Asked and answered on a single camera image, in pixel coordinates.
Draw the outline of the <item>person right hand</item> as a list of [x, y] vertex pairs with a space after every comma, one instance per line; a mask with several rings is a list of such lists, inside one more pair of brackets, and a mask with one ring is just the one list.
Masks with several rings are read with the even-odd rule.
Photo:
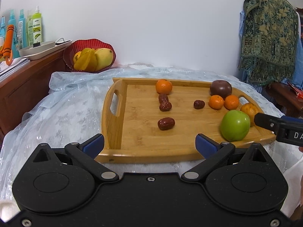
[[296, 172], [299, 175], [299, 205], [296, 207], [295, 211], [293, 212], [291, 219], [292, 220], [298, 220], [302, 218], [302, 158], [298, 162], [298, 165], [296, 166]]

